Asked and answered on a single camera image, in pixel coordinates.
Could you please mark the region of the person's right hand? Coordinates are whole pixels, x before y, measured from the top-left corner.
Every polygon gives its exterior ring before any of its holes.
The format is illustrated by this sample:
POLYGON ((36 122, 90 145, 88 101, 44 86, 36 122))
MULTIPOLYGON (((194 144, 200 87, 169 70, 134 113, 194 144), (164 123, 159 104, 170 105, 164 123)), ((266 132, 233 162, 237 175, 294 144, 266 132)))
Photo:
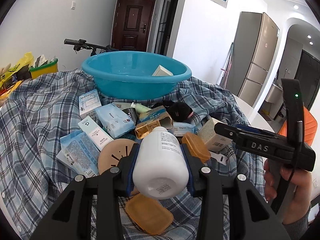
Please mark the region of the person's right hand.
MULTIPOLYGON (((264 162, 265 170, 265 198, 267 201, 276 198, 277 192, 273 187, 275 179, 270 172, 268 159, 264 162)), ((295 196, 290 203, 285 215, 283 224, 292 224, 303 218, 309 210, 312 191, 312 175, 308 171, 295 170, 291 183, 296 185, 295 196)))

